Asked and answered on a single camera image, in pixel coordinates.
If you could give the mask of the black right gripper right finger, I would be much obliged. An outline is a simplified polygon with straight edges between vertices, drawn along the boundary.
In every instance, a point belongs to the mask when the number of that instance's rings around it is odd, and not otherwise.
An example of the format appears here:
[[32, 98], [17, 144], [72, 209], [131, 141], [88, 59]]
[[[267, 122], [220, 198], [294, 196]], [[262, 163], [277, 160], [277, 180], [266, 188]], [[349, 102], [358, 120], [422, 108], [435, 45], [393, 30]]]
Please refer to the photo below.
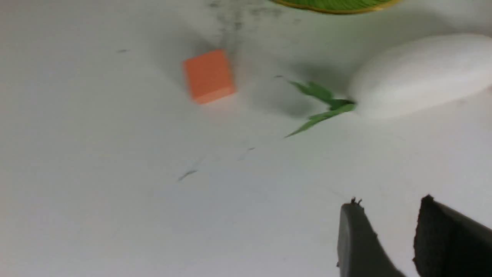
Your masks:
[[421, 199], [413, 247], [420, 277], [492, 275], [492, 230], [430, 195]]

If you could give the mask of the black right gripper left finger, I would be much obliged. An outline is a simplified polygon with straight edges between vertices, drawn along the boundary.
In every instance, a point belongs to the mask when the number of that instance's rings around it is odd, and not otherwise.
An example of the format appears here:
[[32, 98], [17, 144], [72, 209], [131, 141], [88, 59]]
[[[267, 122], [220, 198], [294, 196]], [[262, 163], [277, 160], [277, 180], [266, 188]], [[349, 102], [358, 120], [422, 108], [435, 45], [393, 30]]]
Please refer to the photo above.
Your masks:
[[340, 209], [337, 267], [341, 277], [403, 277], [383, 249], [361, 205], [352, 198]]

